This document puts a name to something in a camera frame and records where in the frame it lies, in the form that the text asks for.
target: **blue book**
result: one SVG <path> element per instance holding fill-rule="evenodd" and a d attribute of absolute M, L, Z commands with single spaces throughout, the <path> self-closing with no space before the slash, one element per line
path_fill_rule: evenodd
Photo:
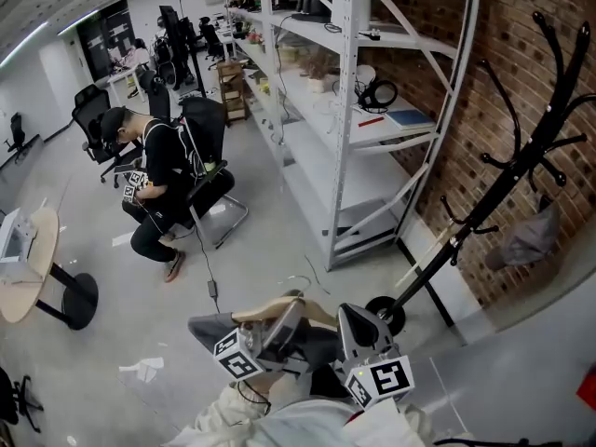
<path fill-rule="evenodd" d="M 417 109 L 389 111 L 385 113 L 385 117 L 388 117 L 390 121 L 397 124 L 398 128 L 403 130 L 428 128 L 436 124 L 430 117 Z"/>

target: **metal shelving unit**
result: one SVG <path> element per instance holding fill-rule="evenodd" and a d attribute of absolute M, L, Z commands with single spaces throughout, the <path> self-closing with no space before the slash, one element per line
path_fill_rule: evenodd
<path fill-rule="evenodd" d="M 229 8 L 229 17 L 238 15 L 263 25 L 265 53 L 244 40 L 236 40 L 238 48 L 269 80 L 271 96 L 262 93 L 247 77 L 251 70 L 245 70 L 245 79 L 260 106 L 255 108 L 253 116 L 313 231 L 325 267 L 331 270 L 375 246 L 395 242 L 405 228 L 454 112 L 480 0 L 465 2 L 464 24 L 457 47 L 418 34 L 391 0 L 381 2 L 394 15 L 398 25 L 382 26 L 379 41 L 359 34 L 358 12 L 351 5 L 356 0 L 344 0 L 345 22 L 340 33 L 330 33 L 321 23 L 287 18 L 292 12 L 272 12 L 271 1 L 261 0 L 261 12 L 255 13 Z M 310 92 L 297 69 L 282 67 L 281 74 L 277 73 L 276 32 L 282 30 L 339 54 L 337 95 L 330 91 L 323 94 Z M 424 53 L 445 87 L 445 100 L 436 124 L 405 129 L 384 120 L 359 127 L 359 123 L 371 119 L 371 115 L 352 107 L 361 47 L 407 48 Z M 450 75 L 443 73 L 433 53 L 454 60 Z M 304 120 L 282 124 L 283 98 L 287 98 Z M 335 113 L 315 111 L 318 104 L 333 107 Z M 390 109 L 412 108 L 412 102 L 397 98 Z M 404 137 L 408 139 L 395 142 Z M 410 176 L 390 152 L 424 142 L 429 142 L 425 160 Z M 282 146 L 285 157 L 280 156 Z"/>

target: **red object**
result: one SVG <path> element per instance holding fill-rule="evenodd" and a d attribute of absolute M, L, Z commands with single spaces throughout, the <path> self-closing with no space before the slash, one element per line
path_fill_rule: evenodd
<path fill-rule="evenodd" d="M 368 126 L 369 124 L 372 124 L 372 123 L 378 123 L 379 121 L 383 121 L 383 119 L 385 119 L 385 118 L 382 116 L 376 117 L 375 119 L 371 119 L 369 121 L 364 121 L 363 123 L 359 123 L 358 127 L 362 128 L 363 126 Z"/>
<path fill-rule="evenodd" d="M 596 411 L 596 366 L 592 366 L 576 394 Z"/>

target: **desk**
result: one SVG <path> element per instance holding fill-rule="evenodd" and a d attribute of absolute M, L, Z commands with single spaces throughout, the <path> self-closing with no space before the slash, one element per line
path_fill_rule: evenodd
<path fill-rule="evenodd" d="M 139 66 L 135 66 L 134 68 L 130 68 L 127 71 L 123 71 L 121 73 L 116 73 L 113 74 L 112 76 L 110 76 L 108 78 L 108 83 L 110 83 L 110 88 L 112 89 L 114 96 L 115 96 L 115 100 L 118 102 L 118 106 L 122 106 L 122 102 L 120 101 L 120 98 L 118 98 L 118 93 L 115 90 L 115 86 L 114 83 L 116 81 L 120 81 L 123 78 L 126 78 L 127 76 L 132 76 L 132 79 L 134 79 L 134 84 L 137 86 L 137 90 L 139 91 L 139 95 L 141 96 L 141 101 L 145 102 L 145 97 L 142 94 L 142 89 L 141 89 L 141 85 L 139 84 L 139 78 L 137 77 L 137 68 Z"/>
<path fill-rule="evenodd" d="M 232 38 L 232 30 L 230 28 L 225 28 L 223 30 L 216 30 L 215 33 L 220 40 L 220 43 L 223 45 L 223 54 L 225 55 L 225 60 L 230 61 L 230 54 L 227 51 L 227 46 L 230 43 L 234 43 L 234 38 Z"/>
<path fill-rule="evenodd" d="M 42 311 L 59 319 L 72 330 L 82 330 L 93 319 L 98 302 L 97 283 L 87 273 L 71 277 L 54 264 L 58 246 L 60 223 L 54 209 L 43 207 L 31 216 L 37 228 L 37 236 L 29 251 L 29 265 L 42 276 L 34 283 L 4 284 L 0 282 L 0 312 L 9 323 L 24 319 L 36 305 Z M 66 290 L 62 296 L 62 311 L 39 299 L 41 290 L 51 275 L 62 283 Z"/>

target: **ceiling light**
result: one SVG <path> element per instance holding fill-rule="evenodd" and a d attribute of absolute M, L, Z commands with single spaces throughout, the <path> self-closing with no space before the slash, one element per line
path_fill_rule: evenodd
<path fill-rule="evenodd" d="M 0 68 L 2 68 L 5 64 L 7 64 L 8 60 L 10 60 L 13 56 L 15 56 L 15 53 L 17 51 L 19 51 L 22 47 L 25 46 L 25 43 L 27 43 L 29 40 L 31 40 L 36 34 L 38 34 L 41 30 L 44 29 L 44 27 L 47 25 L 47 21 L 44 21 L 41 25 L 39 25 L 37 28 L 35 28 L 32 32 L 30 32 L 24 40 L 22 40 L 16 47 L 15 49 L 13 49 L 10 53 L 8 53 L 8 56 L 6 58 L 4 58 L 2 60 L 2 62 L 0 62 Z"/>
<path fill-rule="evenodd" d="M 81 17 L 80 19 L 78 19 L 77 21 L 75 21 L 73 24 L 67 26 L 66 28 L 64 28 L 64 30 L 62 30 L 60 33 L 58 33 L 58 36 L 60 36 L 61 34 L 64 34 L 66 32 L 68 32 L 71 28 L 75 27 L 76 25 L 78 25 L 81 21 L 88 19 L 90 16 L 95 15 L 99 10 L 93 10 L 91 13 L 88 13 L 87 15 L 85 15 L 85 17 Z"/>

